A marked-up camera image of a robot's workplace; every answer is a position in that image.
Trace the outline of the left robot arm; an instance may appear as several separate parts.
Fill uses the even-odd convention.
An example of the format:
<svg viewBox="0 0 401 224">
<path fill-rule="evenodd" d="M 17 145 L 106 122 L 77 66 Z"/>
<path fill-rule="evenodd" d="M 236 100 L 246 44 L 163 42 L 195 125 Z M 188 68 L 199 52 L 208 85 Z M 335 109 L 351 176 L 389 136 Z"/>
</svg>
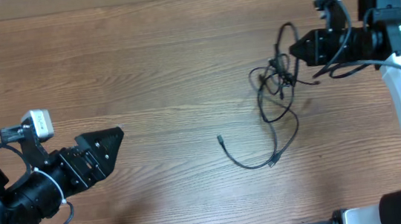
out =
<svg viewBox="0 0 401 224">
<path fill-rule="evenodd" d="M 17 154 L 26 172 L 14 185 L 0 169 L 0 224 L 40 224 L 51 218 L 68 198 L 87 191 L 114 170 L 123 141 L 122 128 L 83 133 L 76 145 L 47 153 L 33 125 L 0 130 L 0 148 L 18 142 Z"/>
</svg>

